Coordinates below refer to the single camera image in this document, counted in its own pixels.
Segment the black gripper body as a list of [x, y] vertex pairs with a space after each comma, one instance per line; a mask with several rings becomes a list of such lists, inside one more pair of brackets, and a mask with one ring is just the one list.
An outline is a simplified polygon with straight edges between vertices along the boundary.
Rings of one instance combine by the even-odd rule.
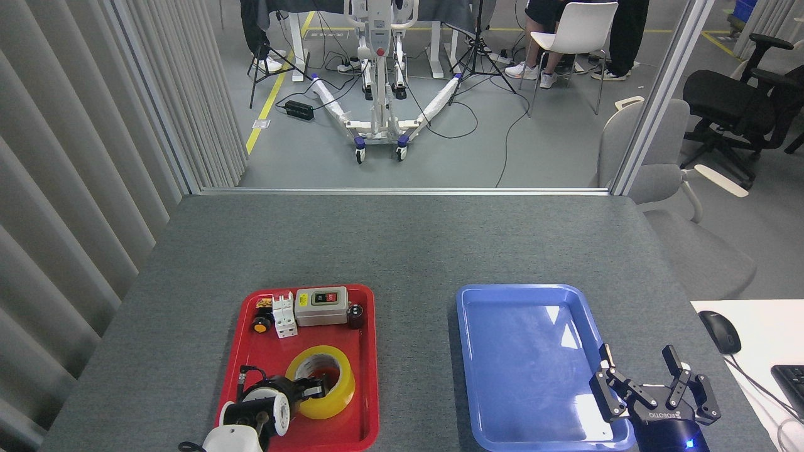
[[291, 406], [314, 398], [314, 377], [302, 377], [291, 380], [285, 397]]
[[641, 451], [709, 451], [698, 424], [711, 424], [707, 406], [693, 410], [687, 404], [677, 409], [652, 409], [635, 404], [629, 408], [631, 423]]

